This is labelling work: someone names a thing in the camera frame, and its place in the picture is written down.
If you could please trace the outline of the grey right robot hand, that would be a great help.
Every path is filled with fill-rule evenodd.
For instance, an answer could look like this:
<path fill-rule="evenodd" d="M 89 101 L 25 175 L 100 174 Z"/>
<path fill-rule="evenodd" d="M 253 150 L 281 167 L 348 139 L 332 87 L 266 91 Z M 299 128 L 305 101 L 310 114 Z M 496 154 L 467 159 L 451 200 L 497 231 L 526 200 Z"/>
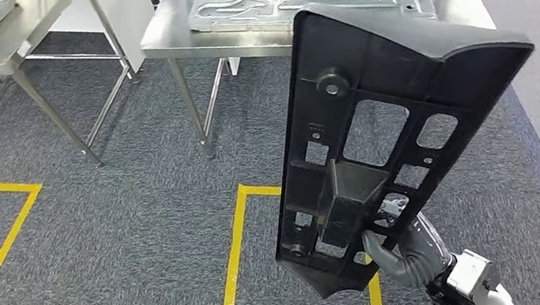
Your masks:
<path fill-rule="evenodd" d="M 363 231 L 361 241 L 365 253 L 378 267 L 406 288 L 428 285 L 456 262 L 436 228 L 422 212 L 411 221 L 399 237 L 399 253 L 381 246 L 377 234 Z"/>

